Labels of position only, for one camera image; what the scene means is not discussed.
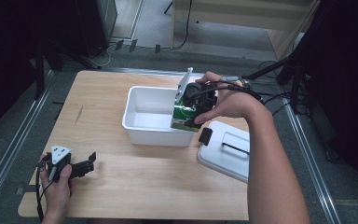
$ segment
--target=black clip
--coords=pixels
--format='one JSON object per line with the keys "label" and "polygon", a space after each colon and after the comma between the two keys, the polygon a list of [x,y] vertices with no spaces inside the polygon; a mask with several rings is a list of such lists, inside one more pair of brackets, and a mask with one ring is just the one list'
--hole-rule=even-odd
{"label": "black clip", "polygon": [[199,138],[199,142],[201,142],[205,146],[208,146],[209,140],[211,140],[212,133],[213,133],[212,129],[203,128]]}

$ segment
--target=person's right hand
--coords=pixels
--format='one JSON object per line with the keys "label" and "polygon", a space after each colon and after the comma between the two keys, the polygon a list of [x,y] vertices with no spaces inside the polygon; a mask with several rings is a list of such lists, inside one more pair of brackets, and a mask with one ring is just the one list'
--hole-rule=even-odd
{"label": "person's right hand", "polygon": [[[205,75],[197,79],[198,83],[205,83],[207,81],[218,81],[220,76],[206,72]],[[217,86],[225,86],[226,83],[218,83]],[[196,117],[195,123],[204,123],[208,120],[219,116],[231,118],[250,118],[254,113],[269,111],[258,102],[253,96],[240,91],[220,90],[218,91],[218,98],[215,107]]]}
{"label": "person's right hand", "polygon": [[40,172],[43,189],[46,197],[46,214],[42,223],[63,223],[70,210],[70,197],[75,190],[74,180],[69,180],[72,173],[72,166],[67,164],[60,173],[58,183],[48,182],[48,170]]}

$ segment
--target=forearm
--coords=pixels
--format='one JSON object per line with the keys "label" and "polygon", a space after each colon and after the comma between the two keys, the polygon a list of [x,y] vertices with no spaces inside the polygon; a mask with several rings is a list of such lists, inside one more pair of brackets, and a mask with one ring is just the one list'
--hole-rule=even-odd
{"label": "forearm", "polygon": [[246,116],[251,138],[249,217],[252,223],[309,223],[301,187],[271,114],[265,108],[253,111]]}

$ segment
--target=green packet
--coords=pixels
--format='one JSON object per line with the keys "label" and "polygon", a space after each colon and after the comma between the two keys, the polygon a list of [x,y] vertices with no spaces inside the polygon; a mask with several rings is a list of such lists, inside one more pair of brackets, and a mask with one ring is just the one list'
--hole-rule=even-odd
{"label": "green packet", "polygon": [[178,102],[175,102],[175,105],[173,106],[171,128],[198,132],[199,128],[190,128],[185,126],[185,122],[193,118],[196,114],[197,108],[194,105],[192,107],[184,106],[181,98]]}

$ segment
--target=white plastic container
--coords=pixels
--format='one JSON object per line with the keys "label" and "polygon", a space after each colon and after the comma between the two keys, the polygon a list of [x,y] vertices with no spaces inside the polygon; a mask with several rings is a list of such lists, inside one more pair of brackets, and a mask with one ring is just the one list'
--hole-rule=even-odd
{"label": "white plastic container", "polygon": [[133,144],[188,147],[193,132],[171,128],[177,89],[130,88],[122,125]]}

